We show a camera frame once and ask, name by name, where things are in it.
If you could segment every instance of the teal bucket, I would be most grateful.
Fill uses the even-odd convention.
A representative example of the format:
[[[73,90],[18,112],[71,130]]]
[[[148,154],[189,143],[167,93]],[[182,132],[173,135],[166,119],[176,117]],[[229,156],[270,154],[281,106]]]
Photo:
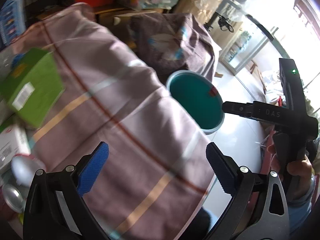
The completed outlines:
[[[205,134],[221,127],[224,120],[222,99],[206,78],[193,71],[179,70],[171,74],[166,86]]]

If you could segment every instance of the floor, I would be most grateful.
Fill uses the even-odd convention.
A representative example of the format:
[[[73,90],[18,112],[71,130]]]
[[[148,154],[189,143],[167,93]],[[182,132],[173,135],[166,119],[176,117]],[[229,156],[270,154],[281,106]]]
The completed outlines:
[[[248,103],[254,100],[239,80],[221,63],[218,64],[217,72],[223,74],[223,77],[214,77],[213,85],[218,89],[223,101]],[[252,172],[260,171],[260,142],[264,137],[259,122],[232,114],[225,114],[221,128],[208,135],[224,155],[231,156],[239,166],[245,165]],[[205,200],[204,207],[220,217],[230,199],[230,195],[223,192],[217,181]]]

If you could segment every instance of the human hand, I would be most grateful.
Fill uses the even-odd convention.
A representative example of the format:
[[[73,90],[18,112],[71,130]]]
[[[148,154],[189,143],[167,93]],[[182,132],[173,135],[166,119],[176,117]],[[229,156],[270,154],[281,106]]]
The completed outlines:
[[[279,174],[281,166],[278,157],[275,154],[276,149],[274,144],[270,145],[267,148],[267,151],[274,154],[271,161],[271,170],[276,171]],[[287,172],[292,176],[300,176],[298,187],[294,193],[294,199],[304,196],[310,188],[312,176],[312,165],[308,157],[304,155],[303,160],[288,163]],[[283,180],[282,174],[279,174],[279,178],[281,181]]]

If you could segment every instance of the brown stripe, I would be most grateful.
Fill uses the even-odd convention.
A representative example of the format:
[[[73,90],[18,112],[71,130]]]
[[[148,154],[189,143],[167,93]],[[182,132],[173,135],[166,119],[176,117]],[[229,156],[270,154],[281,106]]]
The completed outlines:
[[[60,51],[58,50],[58,47],[55,45],[55,43],[53,42],[51,36],[49,35],[47,28],[45,26],[45,24],[42,22],[45,33],[47,34],[48,38],[50,39],[51,43],[53,44],[55,51],[57,52],[57,54],[60,56],[60,58],[62,59],[62,61],[64,62],[64,64],[66,65],[66,67],[71,71],[71,73],[73,74],[74,78],[78,81],[78,83],[80,84],[80,86],[83,88],[83,90],[85,92],[88,92],[88,88],[82,83],[81,79],[77,76],[77,74],[74,72],[74,70],[70,67],[70,65],[67,63],[67,61],[65,60],[65,58],[62,56],[62,54],[60,53]],[[115,116],[113,116],[111,113],[109,113],[109,111],[107,111],[101,104],[100,102],[96,99],[96,97],[94,95],[92,95],[91,100],[93,100],[95,102],[95,104],[100,108],[100,110],[110,119],[110,121],[112,121],[115,125],[118,126],[118,128],[138,147],[140,148],[142,151],[145,152],[146,155],[148,155],[151,159],[153,159],[156,163],[158,163],[160,166],[162,166],[166,171],[170,170],[170,167],[167,166],[165,163],[163,163],[160,159],[158,159],[156,156],[154,156],[144,145],[142,145],[142,143],[140,143],[137,138],[135,138],[116,118]],[[179,179],[180,181],[182,181],[184,184],[188,185],[190,188],[194,189],[196,192],[207,195],[207,189],[202,189],[197,187],[196,185],[194,185],[193,183],[187,181],[186,179],[184,179],[183,177],[181,177],[180,175],[176,176],[177,179]]]

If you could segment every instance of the blue gripper pad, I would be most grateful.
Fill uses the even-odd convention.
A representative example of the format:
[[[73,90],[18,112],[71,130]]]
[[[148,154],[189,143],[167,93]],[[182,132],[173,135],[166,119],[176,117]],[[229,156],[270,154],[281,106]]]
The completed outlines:
[[[238,165],[229,156],[224,156],[215,143],[209,143],[205,155],[225,193],[232,197],[236,193]]]
[[[91,190],[108,156],[109,146],[105,142],[101,142],[78,176],[77,191],[80,197]]]

